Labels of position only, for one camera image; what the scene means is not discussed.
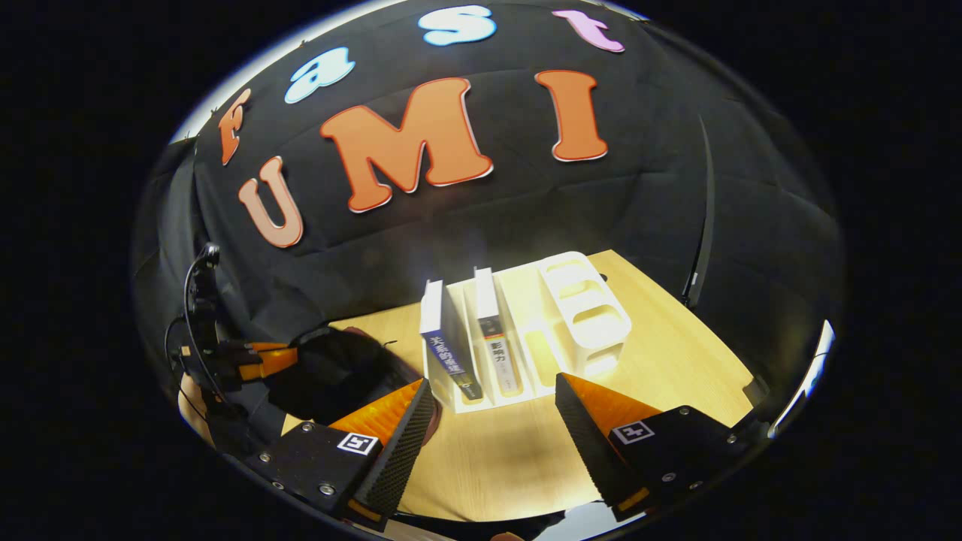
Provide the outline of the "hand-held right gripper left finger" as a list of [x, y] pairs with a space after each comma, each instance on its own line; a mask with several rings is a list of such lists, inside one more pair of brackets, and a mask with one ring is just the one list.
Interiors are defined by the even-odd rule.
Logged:
[[252, 455], [261, 478], [333, 519], [385, 530], [436, 411], [426, 378], [319, 425], [302, 422]]

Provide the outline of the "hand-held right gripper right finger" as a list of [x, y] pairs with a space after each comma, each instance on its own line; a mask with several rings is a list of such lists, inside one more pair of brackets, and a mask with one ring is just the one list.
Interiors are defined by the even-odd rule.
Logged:
[[729, 428], [693, 405], [660, 411], [569, 373], [556, 376], [555, 405], [618, 521], [690, 499], [760, 442], [754, 413]]

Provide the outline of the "maroon schoolbag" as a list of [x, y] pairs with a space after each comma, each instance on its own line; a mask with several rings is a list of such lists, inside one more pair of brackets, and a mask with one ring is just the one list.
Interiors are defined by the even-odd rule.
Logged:
[[422, 374], [358, 328], [313, 329], [289, 344], [298, 360], [269, 374], [269, 401], [300, 420], [387, 444]]

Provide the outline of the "blue cover book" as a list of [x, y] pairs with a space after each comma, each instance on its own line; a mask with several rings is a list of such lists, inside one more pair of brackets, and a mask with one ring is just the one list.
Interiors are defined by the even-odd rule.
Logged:
[[479, 382], [459, 305], [444, 281], [426, 281], [420, 299], [419, 333], [428, 351], [440, 364], [466, 400], [481, 400]]

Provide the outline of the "white bookshelf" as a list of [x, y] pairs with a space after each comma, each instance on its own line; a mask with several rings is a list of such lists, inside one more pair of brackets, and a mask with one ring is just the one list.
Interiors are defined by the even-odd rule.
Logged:
[[476, 319], [472, 277], [447, 286], [467, 328], [484, 398], [466, 400], [423, 342], [424, 373], [444, 407], [457, 414], [508, 407], [553, 394], [557, 373], [595, 378], [618, 365], [632, 322], [584, 254], [567, 251], [492, 271], [492, 275], [523, 391], [515, 397], [498, 393], [492, 361]]

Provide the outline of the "grey cover book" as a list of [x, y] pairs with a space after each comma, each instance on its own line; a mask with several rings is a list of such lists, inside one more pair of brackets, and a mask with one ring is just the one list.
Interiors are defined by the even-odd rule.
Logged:
[[498, 393], [502, 397], [519, 396], [522, 380], [511, 356], [490, 267], [474, 268], [474, 286], [476, 319], [492, 361]]

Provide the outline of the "thin black pole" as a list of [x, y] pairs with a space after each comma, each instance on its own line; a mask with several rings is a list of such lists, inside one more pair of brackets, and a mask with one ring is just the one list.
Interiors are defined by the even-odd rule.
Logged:
[[712, 252], [712, 241], [714, 240], [715, 227], [715, 193], [717, 192], [717, 182], [715, 181], [714, 159], [712, 158], [712, 147], [706, 124], [701, 114], [698, 114], [700, 130], [702, 133], [702, 147], [705, 158], [705, 200], [704, 216], [700, 231], [700, 243], [697, 246], [693, 267], [688, 274], [688, 280], [682, 293], [681, 301], [684, 306], [694, 311], [700, 303], [702, 288], [707, 278], [707, 271], [710, 264]]

